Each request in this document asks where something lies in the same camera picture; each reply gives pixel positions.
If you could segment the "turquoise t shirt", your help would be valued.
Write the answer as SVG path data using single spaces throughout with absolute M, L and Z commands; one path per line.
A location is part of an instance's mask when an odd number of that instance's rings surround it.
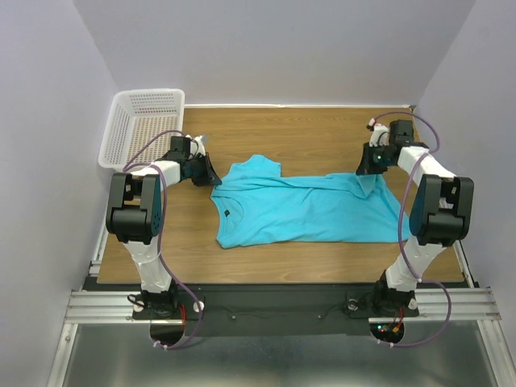
M 297 242 L 396 243 L 409 220 L 380 175 L 284 177 L 262 155 L 233 164 L 211 194 L 222 248 Z

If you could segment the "white perforated plastic basket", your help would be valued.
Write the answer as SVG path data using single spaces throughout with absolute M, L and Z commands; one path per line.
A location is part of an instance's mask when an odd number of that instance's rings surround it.
M 182 131 L 185 93 L 181 89 L 133 89 L 112 100 L 98 164 L 120 172 L 128 163 L 163 156 L 170 137 Z

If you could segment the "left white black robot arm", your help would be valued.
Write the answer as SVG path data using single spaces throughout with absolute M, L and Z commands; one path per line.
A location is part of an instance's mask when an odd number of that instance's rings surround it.
M 188 179 L 197 187 L 222 184 L 203 135 L 191 137 L 177 130 L 167 133 L 171 135 L 169 150 L 162 157 L 136 161 L 162 136 L 158 134 L 110 181 L 106 229 L 130 252 L 138 270 L 140 293 L 128 297 L 136 319 L 167 319 L 185 313 L 177 295 L 179 280 L 170 273 L 161 251 L 168 187 Z

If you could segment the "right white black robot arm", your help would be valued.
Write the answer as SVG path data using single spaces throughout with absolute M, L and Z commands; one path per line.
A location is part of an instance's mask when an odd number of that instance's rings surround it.
M 416 310 L 415 290 L 430 263 L 468 234 L 474 182 L 444 168 L 433 150 L 416 141 L 410 120 L 383 125 L 372 118 L 367 128 L 371 136 L 356 173 L 378 175 L 397 166 L 417 186 L 410 213 L 398 218 L 400 254 L 376 282 L 371 306 L 378 314 Z

